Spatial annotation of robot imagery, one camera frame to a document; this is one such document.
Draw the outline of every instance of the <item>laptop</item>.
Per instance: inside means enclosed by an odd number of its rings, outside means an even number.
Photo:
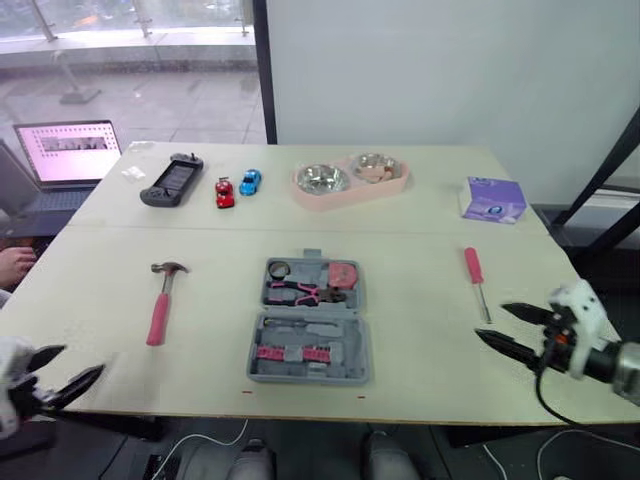
[[[120,158],[113,125],[56,122],[14,125],[14,130],[36,190],[5,235],[56,235]]]

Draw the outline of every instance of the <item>toy car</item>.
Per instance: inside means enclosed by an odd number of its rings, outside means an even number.
[[[247,170],[244,174],[244,178],[242,179],[242,183],[240,184],[240,188],[238,188],[240,195],[253,195],[258,191],[261,181],[262,174],[259,170],[256,170],[255,168]]]
[[[231,185],[229,177],[220,177],[216,183],[216,205],[218,205],[218,208],[230,208],[235,203],[233,185]]]

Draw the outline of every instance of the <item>blue toy car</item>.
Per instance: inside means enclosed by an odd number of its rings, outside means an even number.
[[[242,183],[238,188],[240,195],[253,195],[258,191],[260,182],[262,181],[262,174],[259,170],[251,168],[247,170],[242,179]]]

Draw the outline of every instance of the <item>hammer head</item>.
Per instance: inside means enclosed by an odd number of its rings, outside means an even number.
[[[153,273],[164,272],[165,275],[173,275],[178,271],[189,273],[187,267],[176,262],[152,263],[151,271]]]

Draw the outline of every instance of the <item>person's hand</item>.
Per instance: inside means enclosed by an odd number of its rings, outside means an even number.
[[[0,288],[15,285],[36,263],[30,247],[6,248],[0,252]]]

